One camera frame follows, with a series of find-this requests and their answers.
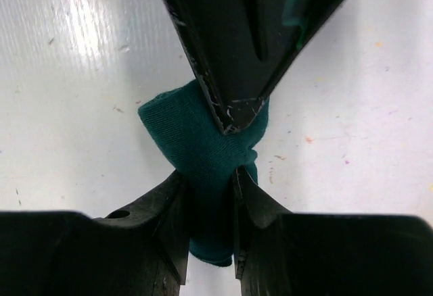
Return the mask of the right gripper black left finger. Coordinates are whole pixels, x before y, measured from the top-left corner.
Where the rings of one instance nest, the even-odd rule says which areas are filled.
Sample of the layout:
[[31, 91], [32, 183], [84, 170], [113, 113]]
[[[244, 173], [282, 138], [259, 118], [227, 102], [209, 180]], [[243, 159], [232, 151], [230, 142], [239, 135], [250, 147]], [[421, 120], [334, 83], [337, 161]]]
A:
[[187, 181], [174, 171], [138, 199], [95, 219], [111, 230], [101, 245], [112, 269], [103, 275], [109, 294], [179, 294], [189, 251], [186, 189]]

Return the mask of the dark teal sock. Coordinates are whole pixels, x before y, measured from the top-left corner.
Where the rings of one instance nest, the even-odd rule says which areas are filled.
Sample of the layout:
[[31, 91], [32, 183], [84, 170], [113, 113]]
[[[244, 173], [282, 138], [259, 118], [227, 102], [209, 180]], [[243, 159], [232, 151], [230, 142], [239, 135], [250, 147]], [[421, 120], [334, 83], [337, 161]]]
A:
[[231, 176], [245, 167], [258, 180], [255, 146], [269, 119], [266, 102], [242, 132], [223, 135], [198, 81], [160, 93], [138, 109], [140, 120], [170, 164], [188, 181], [191, 199], [190, 253], [218, 267], [232, 263]]

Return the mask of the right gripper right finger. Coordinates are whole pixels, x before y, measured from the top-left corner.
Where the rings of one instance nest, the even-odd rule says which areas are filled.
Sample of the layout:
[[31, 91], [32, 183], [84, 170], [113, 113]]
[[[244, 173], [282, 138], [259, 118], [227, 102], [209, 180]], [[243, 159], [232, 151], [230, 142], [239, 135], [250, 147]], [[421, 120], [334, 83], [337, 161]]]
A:
[[242, 295], [279, 295], [278, 280], [270, 242], [272, 224], [288, 209], [262, 190], [245, 167], [232, 175], [233, 188], [233, 247], [235, 277], [241, 284]]

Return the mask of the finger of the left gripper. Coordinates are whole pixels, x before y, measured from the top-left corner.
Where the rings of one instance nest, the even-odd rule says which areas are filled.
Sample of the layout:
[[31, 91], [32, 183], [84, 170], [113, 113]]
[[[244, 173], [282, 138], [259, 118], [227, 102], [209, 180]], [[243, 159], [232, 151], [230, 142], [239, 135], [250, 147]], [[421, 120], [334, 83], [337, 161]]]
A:
[[344, 0], [163, 0], [220, 131], [257, 117]]

